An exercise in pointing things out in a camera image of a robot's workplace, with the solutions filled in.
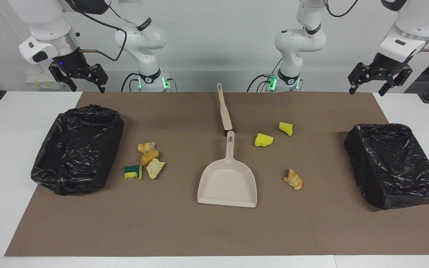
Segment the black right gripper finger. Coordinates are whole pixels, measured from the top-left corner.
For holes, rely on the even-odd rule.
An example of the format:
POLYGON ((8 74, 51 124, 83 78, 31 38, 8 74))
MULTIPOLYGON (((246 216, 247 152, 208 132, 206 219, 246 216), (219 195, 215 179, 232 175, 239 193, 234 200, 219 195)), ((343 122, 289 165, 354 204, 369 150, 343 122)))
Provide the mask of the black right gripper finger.
POLYGON ((108 76, 100 64, 97 63, 88 67, 88 81, 95 84, 100 93, 105 93, 108 76))
POLYGON ((49 71, 53 75, 53 78, 55 79, 55 81, 57 81, 58 83, 64 83, 68 85, 68 87, 72 92, 76 92, 77 85, 72 80, 71 75, 64 75, 55 62, 52 62, 49 65, 49 71))

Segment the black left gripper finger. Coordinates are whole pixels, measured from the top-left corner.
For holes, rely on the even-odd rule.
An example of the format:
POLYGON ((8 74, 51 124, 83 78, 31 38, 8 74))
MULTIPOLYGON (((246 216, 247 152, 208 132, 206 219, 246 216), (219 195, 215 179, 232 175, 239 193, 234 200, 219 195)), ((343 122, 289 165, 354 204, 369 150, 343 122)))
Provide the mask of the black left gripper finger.
POLYGON ((362 62, 358 63, 353 68, 353 70, 347 77, 350 84, 349 93, 351 95, 354 95, 354 93, 356 93, 360 85, 371 81, 371 75, 369 72, 370 68, 370 66, 365 65, 362 62))
POLYGON ((400 70, 400 72, 395 78, 393 77, 394 75, 391 72, 385 71, 385 75, 383 76, 383 78, 386 79, 386 82, 378 91, 380 96, 384 96, 390 88, 402 86, 405 81, 410 77, 412 71, 413 70, 411 68, 403 68, 400 70))

